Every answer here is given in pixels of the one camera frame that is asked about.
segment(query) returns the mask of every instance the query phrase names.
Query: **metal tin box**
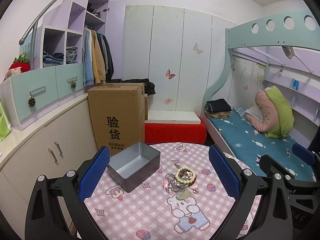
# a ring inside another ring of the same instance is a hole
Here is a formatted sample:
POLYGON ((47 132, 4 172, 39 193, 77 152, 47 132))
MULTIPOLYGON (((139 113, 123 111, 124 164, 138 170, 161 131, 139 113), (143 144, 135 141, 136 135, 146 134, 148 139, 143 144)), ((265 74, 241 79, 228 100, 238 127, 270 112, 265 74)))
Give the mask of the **metal tin box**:
POLYGON ((133 191, 160 166, 160 152, 137 142, 113 155, 108 165, 109 176, 126 192, 133 191))

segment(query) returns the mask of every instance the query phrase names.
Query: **jewelry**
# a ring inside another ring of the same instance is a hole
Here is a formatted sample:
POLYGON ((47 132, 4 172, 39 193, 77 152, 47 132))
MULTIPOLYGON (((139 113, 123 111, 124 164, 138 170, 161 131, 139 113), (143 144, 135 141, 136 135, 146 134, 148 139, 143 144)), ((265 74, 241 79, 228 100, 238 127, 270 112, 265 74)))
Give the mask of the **jewelry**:
POLYGON ((196 182, 197 177, 195 171, 188 167, 178 168, 178 171, 174 176, 179 183, 186 184, 187 187, 193 185, 196 182))
POLYGON ((167 193, 171 193, 172 191, 175 193, 183 193, 179 195, 179 199, 183 198, 186 199, 189 197, 188 187, 190 187, 194 193, 199 194, 199 190, 197 189, 198 186, 193 184, 196 182, 196 173, 194 170, 188 167, 180 167, 179 165, 175 164, 178 168, 177 172, 168 173, 165 175, 166 181, 163 182, 162 188, 165 189, 167 193))

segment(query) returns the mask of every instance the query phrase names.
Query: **metal handrail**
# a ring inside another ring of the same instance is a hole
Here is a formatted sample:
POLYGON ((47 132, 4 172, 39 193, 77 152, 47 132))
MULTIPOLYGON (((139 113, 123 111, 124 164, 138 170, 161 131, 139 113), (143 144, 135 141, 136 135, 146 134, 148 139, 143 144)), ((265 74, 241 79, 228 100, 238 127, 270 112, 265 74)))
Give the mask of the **metal handrail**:
POLYGON ((27 36, 32 30, 31 36, 31 48, 30 48, 30 69, 34 69, 34 53, 35 53, 35 44, 36 44, 36 31, 38 28, 39 19, 45 14, 45 12, 56 2, 57 0, 52 0, 40 13, 39 15, 33 20, 31 25, 28 27, 22 38, 19 40, 19 45, 23 45, 27 36))

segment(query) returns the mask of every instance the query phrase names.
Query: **green bag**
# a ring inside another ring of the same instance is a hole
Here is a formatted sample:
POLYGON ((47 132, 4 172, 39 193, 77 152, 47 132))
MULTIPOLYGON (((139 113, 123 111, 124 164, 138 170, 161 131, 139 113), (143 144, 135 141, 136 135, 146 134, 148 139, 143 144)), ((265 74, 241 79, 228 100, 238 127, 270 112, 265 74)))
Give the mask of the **green bag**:
POLYGON ((11 124, 7 118, 7 115, 4 112, 4 108, 2 107, 2 102, 0 99, 0 142, 3 141, 4 138, 8 136, 11 132, 11 124))

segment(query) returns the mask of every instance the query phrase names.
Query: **pink tablecloth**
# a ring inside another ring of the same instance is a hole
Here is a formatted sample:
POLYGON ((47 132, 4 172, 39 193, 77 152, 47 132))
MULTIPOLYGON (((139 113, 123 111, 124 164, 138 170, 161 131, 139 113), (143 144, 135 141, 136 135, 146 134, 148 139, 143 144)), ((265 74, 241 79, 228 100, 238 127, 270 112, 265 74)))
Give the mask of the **pink tablecloth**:
MULTIPOLYGON (((110 240, 210 239, 235 200, 227 195, 209 162, 209 148, 188 143, 152 147, 161 151, 160 169, 131 193, 122 190, 105 172, 92 197, 84 201, 91 215, 110 240), (163 190, 164 176, 177 170, 176 163, 195 170, 199 195, 192 193, 179 201, 174 192, 163 190)), ((259 200, 256 197, 241 235, 248 232, 259 200)))

